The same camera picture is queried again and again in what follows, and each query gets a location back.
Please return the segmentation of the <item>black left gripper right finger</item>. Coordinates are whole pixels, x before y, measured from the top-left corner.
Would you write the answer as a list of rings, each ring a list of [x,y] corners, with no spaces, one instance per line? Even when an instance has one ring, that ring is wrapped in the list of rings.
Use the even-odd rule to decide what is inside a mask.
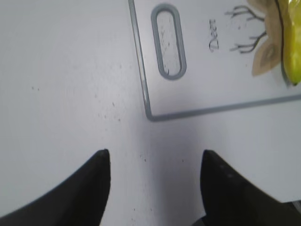
[[[301,214],[257,188],[213,150],[200,170],[205,226],[299,226]]]

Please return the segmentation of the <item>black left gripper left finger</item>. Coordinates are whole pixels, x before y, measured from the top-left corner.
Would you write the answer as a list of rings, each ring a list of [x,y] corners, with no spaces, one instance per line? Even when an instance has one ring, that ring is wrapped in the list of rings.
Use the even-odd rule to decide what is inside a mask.
[[[98,226],[111,188],[109,150],[99,150],[57,187],[0,218],[2,226]]]

